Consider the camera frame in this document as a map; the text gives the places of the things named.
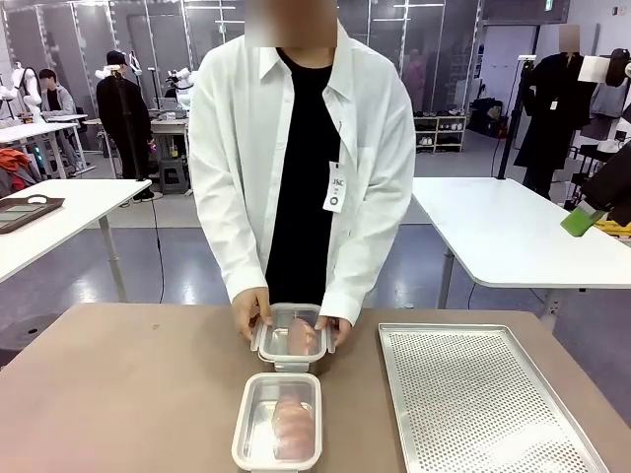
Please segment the person's right hand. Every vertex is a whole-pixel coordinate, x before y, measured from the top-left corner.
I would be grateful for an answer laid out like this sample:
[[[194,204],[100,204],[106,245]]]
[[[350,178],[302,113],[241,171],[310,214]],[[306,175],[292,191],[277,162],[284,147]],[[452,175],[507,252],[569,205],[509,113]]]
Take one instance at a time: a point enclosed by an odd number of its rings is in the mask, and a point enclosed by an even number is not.
[[[232,301],[232,310],[236,327],[248,342],[253,337],[253,327],[258,320],[266,325],[272,324],[272,312],[269,292],[266,287],[244,290]]]

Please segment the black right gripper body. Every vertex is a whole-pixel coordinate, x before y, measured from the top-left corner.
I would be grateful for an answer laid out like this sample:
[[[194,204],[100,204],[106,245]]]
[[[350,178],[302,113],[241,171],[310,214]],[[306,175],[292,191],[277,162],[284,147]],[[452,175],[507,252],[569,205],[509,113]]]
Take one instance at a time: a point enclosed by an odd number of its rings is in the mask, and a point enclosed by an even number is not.
[[[588,204],[622,227],[630,224],[630,148],[623,147],[582,185]]]

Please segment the person's left hand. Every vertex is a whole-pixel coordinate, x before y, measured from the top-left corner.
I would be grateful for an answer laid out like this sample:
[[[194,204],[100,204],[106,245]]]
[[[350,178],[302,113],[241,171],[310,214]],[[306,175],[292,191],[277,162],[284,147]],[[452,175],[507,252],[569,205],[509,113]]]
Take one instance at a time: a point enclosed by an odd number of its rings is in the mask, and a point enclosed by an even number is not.
[[[317,330],[323,330],[325,327],[329,329],[333,346],[338,347],[346,341],[352,331],[353,325],[344,318],[321,315],[317,319],[315,328]]]

